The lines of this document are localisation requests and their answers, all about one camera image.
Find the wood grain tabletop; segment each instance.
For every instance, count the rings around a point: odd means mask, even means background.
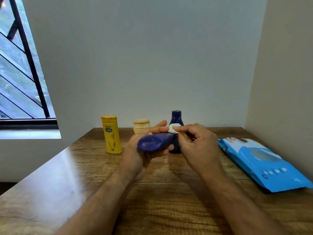
[[[209,128],[219,138],[251,138],[239,127]],[[132,128],[119,129],[123,149]],[[94,128],[0,196],[0,234],[53,234],[100,187],[122,160],[108,154]],[[220,151],[224,169],[265,211],[293,234],[313,234],[313,193],[269,193]],[[209,190],[181,154],[155,158],[132,188],[115,234],[232,234]]]

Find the wet wipes package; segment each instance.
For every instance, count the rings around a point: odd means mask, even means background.
[[[271,192],[313,188],[290,163],[252,139],[225,138],[219,139],[218,144],[260,186]]]

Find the forearm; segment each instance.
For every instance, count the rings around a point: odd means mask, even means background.
[[[223,170],[220,170],[214,179],[207,175],[202,178],[234,234],[288,234],[281,224],[260,209]]]
[[[133,175],[124,170],[120,164],[112,176],[57,231],[56,235],[111,234],[132,181]]]

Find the person's right arm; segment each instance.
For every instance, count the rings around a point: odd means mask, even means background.
[[[236,235],[288,234],[284,227],[260,209],[223,170],[219,160],[217,136],[199,124],[174,127],[180,133],[194,135],[190,142],[179,134],[180,150],[212,192]]]

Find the white window sill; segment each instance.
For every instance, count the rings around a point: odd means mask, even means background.
[[[60,139],[59,130],[0,130],[0,139]]]

